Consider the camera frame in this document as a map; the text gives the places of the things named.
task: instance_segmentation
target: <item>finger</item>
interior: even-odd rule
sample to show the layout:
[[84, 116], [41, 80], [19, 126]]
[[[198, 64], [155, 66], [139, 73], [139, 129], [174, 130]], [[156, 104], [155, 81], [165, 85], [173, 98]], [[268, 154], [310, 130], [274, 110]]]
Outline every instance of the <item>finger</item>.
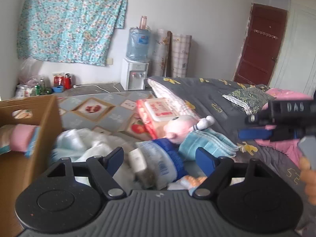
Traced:
[[305, 186], [305, 193], [308, 196], [316, 196], [316, 185], [308, 184]]
[[311, 169], [311, 163], [306, 157], [300, 158], [300, 169], [301, 170], [309, 170]]
[[310, 196], [308, 198], [308, 201], [309, 201], [310, 204], [316, 205], [316, 196]]
[[313, 170], [301, 171], [301, 180], [307, 184], [316, 184], [316, 172]]

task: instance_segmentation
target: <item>black circular disc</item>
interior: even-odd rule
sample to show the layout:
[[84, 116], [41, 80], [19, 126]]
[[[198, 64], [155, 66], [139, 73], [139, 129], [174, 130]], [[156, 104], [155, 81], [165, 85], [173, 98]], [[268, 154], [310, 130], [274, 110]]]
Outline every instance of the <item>black circular disc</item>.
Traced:
[[58, 177], [36, 181], [23, 191], [15, 212], [24, 228], [41, 233], [65, 233], [87, 224], [101, 208], [92, 187]]
[[253, 233], [294, 229], [302, 213], [302, 201], [291, 187], [265, 177], [227, 187], [217, 206], [227, 221]]

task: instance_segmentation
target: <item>wall socket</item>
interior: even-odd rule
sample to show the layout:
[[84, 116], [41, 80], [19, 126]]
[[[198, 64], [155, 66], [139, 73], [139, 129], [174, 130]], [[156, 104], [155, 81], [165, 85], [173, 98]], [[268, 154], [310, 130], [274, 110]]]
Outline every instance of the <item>wall socket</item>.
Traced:
[[106, 59], [106, 64], [107, 65], [113, 65], [113, 58], [107, 58]]

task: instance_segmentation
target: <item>gray gripper base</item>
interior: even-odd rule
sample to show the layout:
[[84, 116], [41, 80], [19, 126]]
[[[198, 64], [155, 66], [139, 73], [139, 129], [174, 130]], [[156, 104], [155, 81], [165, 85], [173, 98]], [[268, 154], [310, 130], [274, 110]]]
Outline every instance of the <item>gray gripper base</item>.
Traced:
[[278, 234], [244, 232], [224, 221], [209, 201], [187, 191], [132, 191], [109, 201], [92, 223], [64, 234], [25, 230], [19, 237], [298, 237], [294, 231]]

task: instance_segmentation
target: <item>brown door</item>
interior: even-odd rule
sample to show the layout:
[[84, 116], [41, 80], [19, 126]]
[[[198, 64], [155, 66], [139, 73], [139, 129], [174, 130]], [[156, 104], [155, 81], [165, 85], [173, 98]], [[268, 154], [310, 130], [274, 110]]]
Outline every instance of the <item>brown door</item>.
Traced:
[[234, 81], [245, 84], [269, 83], [286, 24], [287, 11], [254, 4], [248, 35]]

